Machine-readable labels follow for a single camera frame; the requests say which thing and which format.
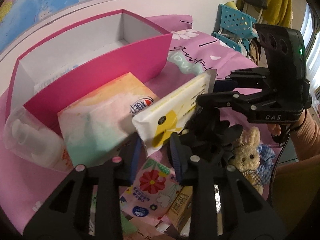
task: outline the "clear plastic container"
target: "clear plastic container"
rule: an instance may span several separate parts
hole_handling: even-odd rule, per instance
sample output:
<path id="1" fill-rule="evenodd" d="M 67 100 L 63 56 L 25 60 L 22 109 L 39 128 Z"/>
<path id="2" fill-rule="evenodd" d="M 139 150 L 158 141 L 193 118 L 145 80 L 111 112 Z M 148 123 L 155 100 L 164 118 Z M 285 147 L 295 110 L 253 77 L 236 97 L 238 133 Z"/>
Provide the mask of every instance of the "clear plastic container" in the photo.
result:
<path id="1" fill-rule="evenodd" d="M 4 146 L 15 155 L 39 166 L 68 172 L 72 162 L 63 139 L 24 107 L 9 115 L 3 133 Z"/>

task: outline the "red flower print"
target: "red flower print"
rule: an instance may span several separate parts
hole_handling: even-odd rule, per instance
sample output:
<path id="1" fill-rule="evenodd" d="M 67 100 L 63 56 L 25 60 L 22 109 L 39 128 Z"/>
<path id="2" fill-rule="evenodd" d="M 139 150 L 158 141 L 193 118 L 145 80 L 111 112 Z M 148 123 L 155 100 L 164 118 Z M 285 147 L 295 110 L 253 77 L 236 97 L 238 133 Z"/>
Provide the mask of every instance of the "red flower print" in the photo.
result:
<path id="1" fill-rule="evenodd" d="M 159 178 L 159 171 L 152 170 L 146 171 L 143 173 L 140 181 L 140 189 L 143 191 L 148 191 L 150 194 L 157 194 L 159 190 L 163 190 L 165 188 L 165 178 Z"/>

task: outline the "white daisy print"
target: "white daisy print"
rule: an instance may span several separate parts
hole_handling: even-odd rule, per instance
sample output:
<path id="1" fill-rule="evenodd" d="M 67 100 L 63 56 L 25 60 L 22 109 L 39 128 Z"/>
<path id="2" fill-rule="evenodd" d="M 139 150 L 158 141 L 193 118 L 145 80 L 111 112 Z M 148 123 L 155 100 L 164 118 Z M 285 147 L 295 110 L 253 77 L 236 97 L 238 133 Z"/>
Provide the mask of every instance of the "white daisy print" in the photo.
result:
<path id="1" fill-rule="evenodd" d="M 218 59 L 221 59 L 221 57 L 216 57 L 216 56 L 210 56 L 210 58 L 211 58 L 212 60 L 218 60 Z"/>
<path id="2" fill-rule="evenodd" d="M 192 29 L 172 32 L 173 33 L 172 38 L 175 40 L 180 40 L 181 38 L 184 40 L 190 40 L 191 38 L 199 36 L 199 34 L 196 32 L 197 31 Z"/>
<path id="3" fill-rule="evenodd" d="M 223 41 L 220 41 L 220 45 L 223 46 L 223 47 L 227 47 L 227 48 L 230 48 L 227 44 L 225 44 Z"/>
<path id="4" fill-rule="evenodd" d="M 38 209 L 41 207 L 42 203 L 40 201 L 37 201 L 36 202 L 36 206 L 35 207 L 32 207 L 33 211 L 34 212 L 37 212 Z"/>

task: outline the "white wall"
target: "white wall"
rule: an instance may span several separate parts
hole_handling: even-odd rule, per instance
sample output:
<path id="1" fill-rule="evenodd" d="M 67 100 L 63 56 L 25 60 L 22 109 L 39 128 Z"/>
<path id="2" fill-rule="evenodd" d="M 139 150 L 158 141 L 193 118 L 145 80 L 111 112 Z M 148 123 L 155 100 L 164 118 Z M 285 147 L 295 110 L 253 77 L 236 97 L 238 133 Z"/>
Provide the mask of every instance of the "white wall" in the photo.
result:
<path id="1" fill-rule="evenodd" d="M 62 17 L 66 12 L 70 13 L 88 4 L 96 3 L 96 1 L 76 5 L 50 16 L 30 28 L 9 45 L 0 55 L 0 95 L 9 86 L 12 70 L 19 55 L 51 33 L 81 19 L 117 9 L 127 9 L 144 17 L 189 14 L 193 16 L 194 29 L 211 34 L 216 20 L 218 5 L 231 0 L 114 0 L 96 4 Z"/>
<path id="2" fill-rule="evenodd" d="M 111 1 L 113 9 L 125 8 L 142 16 L 189 14 L 194 17 L 194 28 L 211 34 L 218 5 L 231 0 L 119 0 Z"/>

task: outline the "pink box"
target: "pink box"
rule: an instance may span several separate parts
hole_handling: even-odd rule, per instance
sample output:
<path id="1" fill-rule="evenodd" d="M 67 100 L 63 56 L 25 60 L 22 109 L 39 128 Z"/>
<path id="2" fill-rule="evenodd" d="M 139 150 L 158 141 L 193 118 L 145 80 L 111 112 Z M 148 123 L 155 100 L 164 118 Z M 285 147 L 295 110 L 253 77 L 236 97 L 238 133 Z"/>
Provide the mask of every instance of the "pink box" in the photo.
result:
<path id="1" fill-rule="evenodd" d="M 123 9 L 61 29 L 18 58 L 6 117 L 24 105 L 59 133 L 57 113 L 91 91 L 128 72 L 143 83 L 156 77 L 171 40 L 172 33 Z"/>

